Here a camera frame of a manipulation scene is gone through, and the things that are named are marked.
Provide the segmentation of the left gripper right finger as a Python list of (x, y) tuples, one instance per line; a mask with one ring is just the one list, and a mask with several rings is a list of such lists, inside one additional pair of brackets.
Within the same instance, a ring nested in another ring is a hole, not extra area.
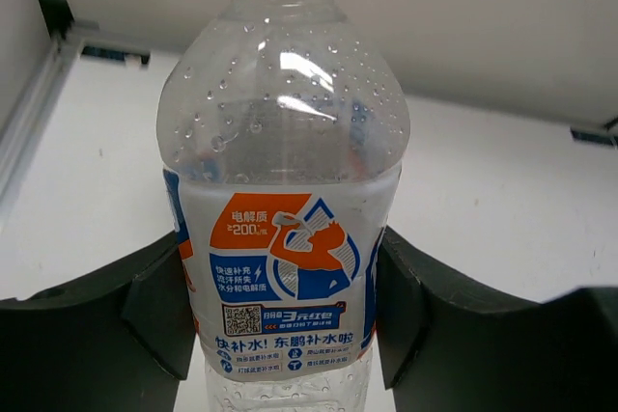
[(617, 407), (615, 288), (528, 301), (387, 230), (377, 289), (382, 376), (399, 411)]

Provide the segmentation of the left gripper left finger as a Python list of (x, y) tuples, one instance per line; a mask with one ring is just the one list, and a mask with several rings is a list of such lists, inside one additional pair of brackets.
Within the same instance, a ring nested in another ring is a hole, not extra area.
[(1, 303), (4, 411), (171, 411), (195, 340), (176, 237)]

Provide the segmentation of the clear bottle white orange label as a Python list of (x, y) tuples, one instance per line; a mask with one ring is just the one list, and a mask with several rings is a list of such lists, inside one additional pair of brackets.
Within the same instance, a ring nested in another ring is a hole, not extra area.
[(156, 139), (212, 411), (361, 411), (410, 119), (335, 0), (231, 0)]

